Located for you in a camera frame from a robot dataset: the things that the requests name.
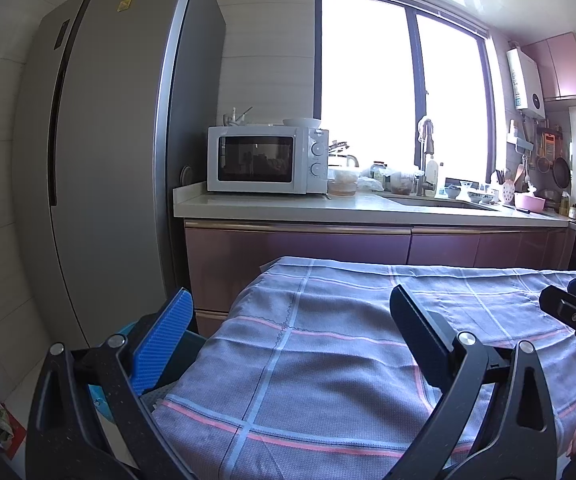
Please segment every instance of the microwave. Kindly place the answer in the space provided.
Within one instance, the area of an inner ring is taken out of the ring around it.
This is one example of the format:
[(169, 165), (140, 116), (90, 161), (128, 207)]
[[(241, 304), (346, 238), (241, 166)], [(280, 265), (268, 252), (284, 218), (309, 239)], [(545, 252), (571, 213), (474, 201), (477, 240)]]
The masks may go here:
[(208, 130), (208, 191), (326, 193), (328, 131), (293, 126)]

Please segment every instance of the blue gripper pad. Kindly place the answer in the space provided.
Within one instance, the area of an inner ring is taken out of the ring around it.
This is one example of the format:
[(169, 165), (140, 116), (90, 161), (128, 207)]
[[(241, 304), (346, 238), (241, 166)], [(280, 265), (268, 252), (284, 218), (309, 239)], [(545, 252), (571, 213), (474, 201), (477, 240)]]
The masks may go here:
[(193, 318), (193, 297), (181, 289), (134, 352), (130, 382), (140, 396), (154, 388)]

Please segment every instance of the pink bowl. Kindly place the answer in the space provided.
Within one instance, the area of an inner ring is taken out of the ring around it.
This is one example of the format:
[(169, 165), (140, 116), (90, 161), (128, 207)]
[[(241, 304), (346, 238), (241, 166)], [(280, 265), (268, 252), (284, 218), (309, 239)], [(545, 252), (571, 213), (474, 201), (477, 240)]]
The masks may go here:
[(530, 196), (526, 193), (515, 193), (514, 194), (514, 206), (519, 209), (527, 209), (533, 213), (539, 213), (543, 211), (543, 206), (546, 205), (546, 201), (543, 198), (538, 198), (536, 196)]

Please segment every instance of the refrigerator side panel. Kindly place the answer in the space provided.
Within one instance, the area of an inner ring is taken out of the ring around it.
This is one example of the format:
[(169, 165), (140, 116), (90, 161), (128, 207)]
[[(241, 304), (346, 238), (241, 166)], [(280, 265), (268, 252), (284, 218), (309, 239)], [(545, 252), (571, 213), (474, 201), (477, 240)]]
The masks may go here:
[(12, 143), (14, 215), (24, 270), (53, 340), (87, 346), (61, 273), (48, 198), (48, 138), (59, 67), (84, 0), (45, 16), (23, 72)]
[(226, 35), (217, 0), (190, 0), (179, 42), (167, 138), (167, 203), (177, 286), (190, 288), (183, 219), (173, 217), (173, 189), (181, 186), (184, 167), (193, 177), (184, 185), (206, 180), (208, 128), (217, 124), (221, 57)]
[(156, 174), (165, 168), (186, 4), (91, 0), (70, 57), (52, 218), (72, 305), (91, 345), (167, 298), (157, 234), (165, 200), (157, 200)]

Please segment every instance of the bolt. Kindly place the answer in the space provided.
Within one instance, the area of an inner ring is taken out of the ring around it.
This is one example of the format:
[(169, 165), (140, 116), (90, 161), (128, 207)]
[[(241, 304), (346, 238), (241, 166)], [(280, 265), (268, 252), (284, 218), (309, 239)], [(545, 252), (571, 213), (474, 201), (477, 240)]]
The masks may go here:
[(63, 351), (65, 350), (65, 346), (63, 346), (63, 343), (55, 343), (50, 347), (50, 353), (52, 355), (59, 355), (61, 353), (63, 353)]
[(126, 338), (121, 334), (111, 335), (106, 341), (110, 348), (119, 348), (120, 346), (123, 346), (125, 342)]
[(477, 342), (477, 338), (470, 332), (462, 332), (459, 334), (459, 341), (462, 345), (472, 346)]
[(526, 352), (527, 354), (532, 354), (534, 352), (534, 346), (530, 341), (521, 341), (519, 343), (519, 348), (522, 352)]

